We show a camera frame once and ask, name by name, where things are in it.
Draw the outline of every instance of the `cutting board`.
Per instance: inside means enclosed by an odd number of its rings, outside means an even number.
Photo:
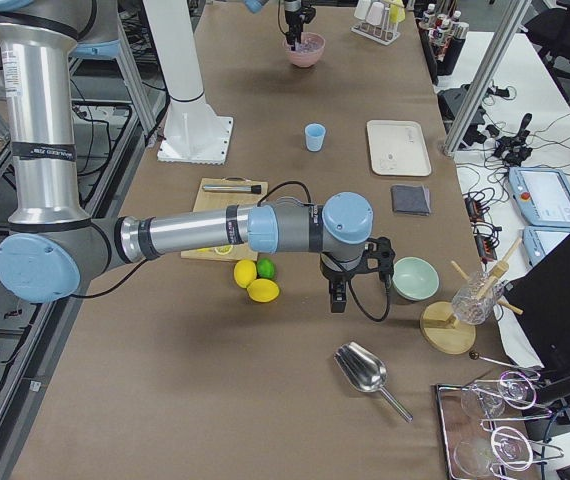
[[[204,192],[203,185],[260,185],[262,194],[252,193],[218,193]],[[198,186],[198,195],[194,202],[194,212],[204,210],[220,210],[228,205],[255,205],[258,200],[267,193],[267,182],[255,180],[203,178]],[[195,258],[201,260],[218,260],[223,262],[235,262],[247,258],[256,261],[258,253],[249,249],[247,244],[227,245],[223,247],[199,248],[198,250],[186,250],[181,252],[183,258]]]

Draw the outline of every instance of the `metal scoop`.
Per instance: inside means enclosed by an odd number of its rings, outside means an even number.
[[[387,369],[375,355],[358,343],[350,342],[336,350],[334,358],[356,390],[364,393],[378,391],[407,422],[414,419],[412,414],[385,389]]]

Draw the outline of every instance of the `white desk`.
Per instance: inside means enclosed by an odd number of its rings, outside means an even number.
[[[470,32],[468,34],[454,73],[448,77],[439,77],[438,90],[460,87],[462,84],[472,81],[492,35],[492,33],[484,32]],[[547,129],[556,119],[569,114],[570,108],[563,100],[525,35],[518,34],[515,36],[494,75],[494,83],[500,88],[512,86],[517,91],[516,98],[512,101],[494,97],[495,103],[493,105],[484,105],[491,121],[499,125],[501,125],[500,122],[505,122],[505,126],[502,127],[505,131],[516,132],[523,115],[531,113],[532,122],[528,127],[531,132],[546,129],[545,132],[540,133],[540,136],[556,142],[563,142],[570,137],[570,115],[558,120]],[[534,138],[531,141],[531,146],[535,148],[546,143],[549,142]],[[563,143],[570,147],[570,140]],[[458,169],[463,192],[495,186],[488,181],[490,171],[483,167],[484,155],[488,156],[493,150],[492,147],[493,140],[489,140],[485,143],[487,149],[485,153],[482,151],[460,151],[456,153],[455,161],[457,164],[474,165],[471,169]],[[570,149],[560,145],[535,149],[531,157],[523,162],[523,166],[526,167],[537,165],[561,167],[568,164],[570,164]],[[565,173],[570,173],[570,167],[565,167],[562,170]],[[503,231],[500,233],[500,245],[497,248],[497,255],[501,258],[509,246],[521,235],[521,231],[527,223],[511,199],[511,192],[510,200],[504,203],[496,203],[490,207],[489,218],[493,224],[503,227]],[[510,270],[506,277],[509,279],[519,278],[525,275],[530,268],[525,250],[521,247],[510,259]],[[501,320],[501,331],[509,329],[513,324],[518,325],[513,314],[506,312],[506,316]],[[505,345],[505,347],[509,354],[510,345]],[[558,478],[555,470],[570,465],[570,433],[555,437],[553,443],[564,449],[565,457],[549,463],[547,467],[549,476],[547,478]]]

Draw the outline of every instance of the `black chair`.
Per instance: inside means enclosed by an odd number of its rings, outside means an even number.
[[[570,0],[556,0],[556,4],[563,8],[544,11],[527,22],[525,28],[529,40],[541,46],[538,54],[567,99],[567,93],[561,86],[559,78],[570,79],[570,73],[556,68],[554,63],[557,57],[566,58],[570,62]]]

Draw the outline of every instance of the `scoop handle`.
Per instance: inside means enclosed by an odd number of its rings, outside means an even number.
[[[379,389],[379,392],[381,392],[381,395],[385,397],[385,400],[387,400],[389,404],[392,407],[394,407],[394,409],[400,414],[401,417],[405,419],[406,422],[409,423],[412,420],[414,420],[414,416],[411,413],[409,413],[407,409],[403,405],[401,405],[400,402],[396,400],[394,396],[391,393],[389,393],[385,388],[381,387]]]

